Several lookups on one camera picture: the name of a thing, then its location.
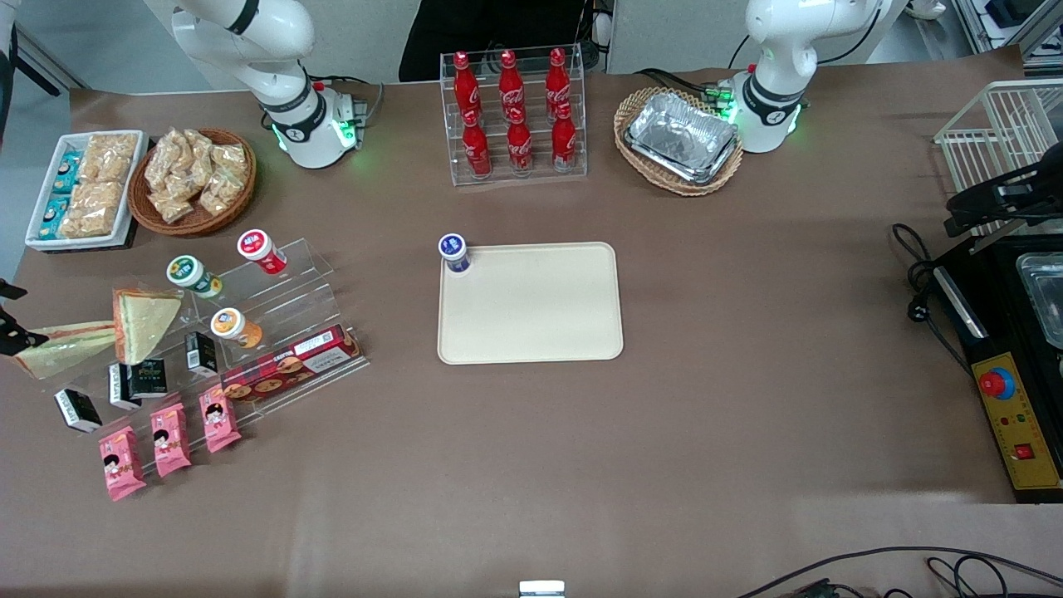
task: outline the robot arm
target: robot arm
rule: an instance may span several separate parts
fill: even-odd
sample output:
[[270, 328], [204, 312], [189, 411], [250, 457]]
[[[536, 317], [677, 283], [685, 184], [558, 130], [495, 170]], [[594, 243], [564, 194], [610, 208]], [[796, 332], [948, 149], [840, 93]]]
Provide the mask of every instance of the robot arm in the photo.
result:
[[733, 80], [736, 118], [743, 148], [771, 151], [782, 143], [812, 74], [812, 41], [871, 27], [888, 0], [749, 0], [745, 25], [760, 44], [752, 73]]
[[296, 0], [178, 3], [173, 13], [178, 45], [251, 89], [296, 164], [322, 168], [356, 147], [351, 96], [314, 85], [299, 64], [314, 49], [314, 21], [302, 4]]

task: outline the coca-cola bottle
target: coca-cola bottle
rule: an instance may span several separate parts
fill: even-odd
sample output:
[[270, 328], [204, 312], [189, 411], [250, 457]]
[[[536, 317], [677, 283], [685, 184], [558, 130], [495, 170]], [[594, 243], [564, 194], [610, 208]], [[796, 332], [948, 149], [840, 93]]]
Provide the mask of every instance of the coca-cola bottle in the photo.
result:
[[479, 84], [476, 76], [469, 70], [469, 54], [465, 52], [454, 53], [454, 68], [457, 74], [454, 75], [454, 96], [458, 101], [458, 112], [465, 120], [466, 113], [476, 115], [479, 120]]
[[546, 121], [554, 123], [557, 106], [569, 101], [569, 69], [564, 68], [564, 48], [550, 51], [550, 72], [546, 73]]
[[572, 105], [557, 104], [554, 122], [554, 170], [569, 172], [576, 164], [576, 125], [572, 123]]
[[502, 98], [502, 114], [508, 122], [513, 121], [513, 110], [524, 112], [524, 81], [517, 71], [517, 53], [502, 51], [502, 75], [499, 78], [499, 97]]
[[475, 112], [462, 113], [461, 120], [466, 125], [461, 141], [466, 147], [469, 167], [472, 168], [472, 177], [483, 181], [491, 175], [491, 154], [487, 150], [487, 135], [479, 127], [479, 117]]
[[514, 107], [509, 114], [512, 117], [506, 134], [509, 141], [509, 165], [517, 176], [527, 176], [532, 173], [532, 132], [524, 124], [524, 106]]

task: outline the white tray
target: white tray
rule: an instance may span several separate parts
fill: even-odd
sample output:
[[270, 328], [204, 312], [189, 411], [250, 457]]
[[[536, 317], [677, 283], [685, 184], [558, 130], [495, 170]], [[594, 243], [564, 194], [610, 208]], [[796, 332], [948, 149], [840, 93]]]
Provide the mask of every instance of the white tray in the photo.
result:
[[611, 360], [624, 351], [609, 243], [470, 246], [469, 260], [461, 273], [440, 263], [444, 363]]
[[[45, 217], [45, 207], [52, 193], [52, 184], [55, 182], [55, 174], [58, 172], [60, 161], [63, 154], [70, 150], [85, 151], [88, 146], [88, 138], [96, 133], [134, 133], [137, 136], [136, 149], [133, 150], [133, 158], [130, 160], [130, 171], [125, 173], [125, 182], [122, 185], [122, 199], [118, 204], [118, 213], [115, 216], [115, 223], [111, 226], [111, 234], [103, 236], [91, 236], [87, 238], [54, 238], [41, 240], [40, 220]], [[60, 137], [55, 143], [55, 152], [52, 153], [52, 163], [45, 173], [45, 180], [40, 184], [40, 192], [37, 194], [37, 205], [30, 216], [30, 222], [26, 226], [26, 245], [37, 251], [73, 251], [83, 249], [102, 249], [106, 246], [117, 246], [125, 243], [129, 235], [130, 222], [133, 215], [129, 209], [129, 186], [130, 178], [137, 164], [148, 153], [148, 135], [144, 131], [121, 130], [121, 131], [96, 131], [92, 133], [72, 133]]]

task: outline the brown table surface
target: brown table surface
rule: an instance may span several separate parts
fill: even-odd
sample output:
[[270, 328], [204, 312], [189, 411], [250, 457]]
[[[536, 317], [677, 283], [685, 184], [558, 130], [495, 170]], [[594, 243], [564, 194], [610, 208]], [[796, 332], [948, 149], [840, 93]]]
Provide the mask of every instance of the brown table surface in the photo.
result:
[[[732, 596], [888, 544], [1059, 573], [1063, 508], [1011, 503], [972, 385], [905, 318], [908, 260], [888, 242], [902, 220], [948, 244], [930, 137], [985, 83], [1019, 76], [1013, 51], [824, 68], [786, 144], [746, 155], [701, 199], [652, 187], [613, 148], [613, 109], [646, 85], [638, 76], [588, 78], [586, 180], [471, 191], [451, 185], [434, 84], [389, 87], [366, 148], [320, 171], [280, 152], [246, 92], [74, 93], [79, 131], [244, 135], [259, 190], [208, 238], [141, 230], [129, 251], [28, 251], [18, 280], [32, 293], [7, 304], [20, 323], [108, 318], [119, 275], [165, 287], [164, 264], [184, 252], [235, 266], [236, 235], [261, 226], [332, 260], [373, 363], [114, 505], [96, 443], [0, 364], [0, 587], [466, 597], [560, 578], [573, 597]], [[623, 355], [440, 363], [434, 244], [448, 230], [478, 244], [610, 242]], [[938, 592], [916, 556], [819, 574]], [[1011, 577], [1013, 591], [1044, 590]]]

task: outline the emergency stop button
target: emergency stop button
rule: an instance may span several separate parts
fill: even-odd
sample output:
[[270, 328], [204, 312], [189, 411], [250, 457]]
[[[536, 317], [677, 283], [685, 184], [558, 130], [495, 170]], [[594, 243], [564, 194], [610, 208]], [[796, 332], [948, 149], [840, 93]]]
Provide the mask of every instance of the emergency stop button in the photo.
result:
[[978, 388], [986, 395], [1000, 400], [1015, 396], [1015, 379], [1002, 368], [994, 368], [979, 376]]

